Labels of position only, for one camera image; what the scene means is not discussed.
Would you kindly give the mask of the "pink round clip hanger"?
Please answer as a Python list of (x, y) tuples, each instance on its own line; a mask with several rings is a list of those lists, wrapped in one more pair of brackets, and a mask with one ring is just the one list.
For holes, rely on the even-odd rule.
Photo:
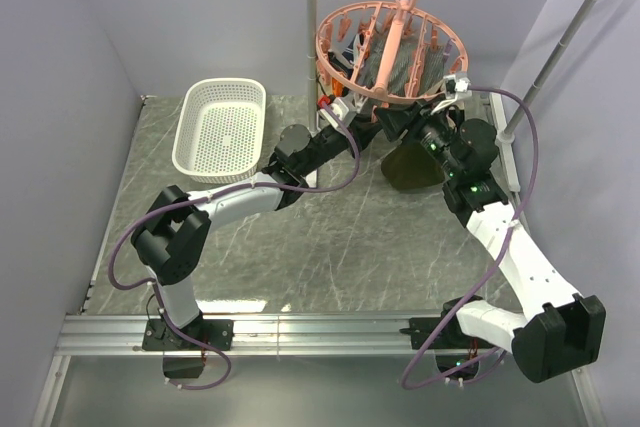
[[(418, 0), (369, 0), (347, 4), (329, 13), (323, 20), (317, 18), (316, 34), (316, 84), (318, 97), (326, 88), (337, 97), (349, 94), (356, 100), (371, 101), (377, 107), (411, 104), (418, 100), (433, 100), (438, 104), (445, 96), (441, 92), (442, 80), (425, 94), (418, 93), (423, 72), (423, 52), (427, 46), (435, 50), (443, 46), (445, 61), (444, 76), (456, 72), (466, 72), (469, 56), (466, 47), (456, 32), (438, 17), (422, 10)], [(365, 34), (358, 59), (350, 78), (340, 77), (330, 66), (327, 52), (331, 46), (343, 47), (359, 33)], [(377, 79), (372, 88), (358, 83), (357, 77), (372, 34), (387, 34)], [(418, 47), (414, 63), (405, 86), (405, 96), (388, 92), (389, 77), (401, 40), (415, 35)]]

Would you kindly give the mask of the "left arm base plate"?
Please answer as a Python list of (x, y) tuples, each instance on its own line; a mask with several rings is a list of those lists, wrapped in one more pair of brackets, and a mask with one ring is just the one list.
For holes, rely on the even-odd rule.
[[(231, 348), (233, 324), (230, 319), (196, 319), (181, 332), (201, 343), (207, 343), (221, 351)], [(163, 318), (150, 319), (146, 323), (141, 348), (143, 351), (194, 351), (200, 349), (177, 335)]]

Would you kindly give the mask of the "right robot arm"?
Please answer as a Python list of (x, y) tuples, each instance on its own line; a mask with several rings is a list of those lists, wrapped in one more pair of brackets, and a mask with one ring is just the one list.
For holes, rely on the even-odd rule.
[(466, 119), (451, 125), (447, 114), (425, 101), (406, 109), (379, 109), (389, 140), (420, 146), (441, 168), (450, 212), (482, 244), (493, 266), (463, 297), (444, 310), (401, 377), (409, 377), (434, 341), (460, 347), (470, 339), (509, 353), (524, 376), (540, 383), (594, 363), (606, 310), (595, 295), (583, 296), (545, 257), (491, 173), (499, 155), (490, 123)]

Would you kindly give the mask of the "olive green underwear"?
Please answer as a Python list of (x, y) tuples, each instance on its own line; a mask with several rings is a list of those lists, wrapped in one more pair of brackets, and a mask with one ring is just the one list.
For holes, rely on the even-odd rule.
[(398, 145), (383, 159), (381, 172), (400, 192), (426, 189), (445, 181), (439, 164), (419, 143)]

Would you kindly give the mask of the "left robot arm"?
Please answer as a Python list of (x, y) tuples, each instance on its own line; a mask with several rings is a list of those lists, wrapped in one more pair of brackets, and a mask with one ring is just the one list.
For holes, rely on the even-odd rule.
[(267, 164), (252, 179), (190, 194), (173, 185), (156, 198), (154, 210), (182, 206), (145, 220), (132, 234), (131, 243), (155, 280), (166, 337), (176, 347), (192, 348), (208, 336), (191, 278), (208, 235), (254, 214), (292, 205), (301, 190), (309, 187), (309, 174), (343, 152), (361, 153), (381, 126), (357, 115), (348, 130), (350, 137), (328, 125), (311, 135), (301, 124), (288, 126)]

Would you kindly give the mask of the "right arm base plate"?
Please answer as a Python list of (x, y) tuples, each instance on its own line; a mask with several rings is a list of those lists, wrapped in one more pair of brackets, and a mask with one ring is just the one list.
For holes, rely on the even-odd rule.
[[(403, 333), (410, 336), (411, 347), (419, 350), (423, 343), (436, 330), (441, 318), (436, 317), (412, 317), (408, 320), (408, 328)], [(482, 347), (483, 343), (478, 339), (462, 333), (456, 318), (453, 318), (435, 337), (430, 344), (430, 349), (471, 349)]]

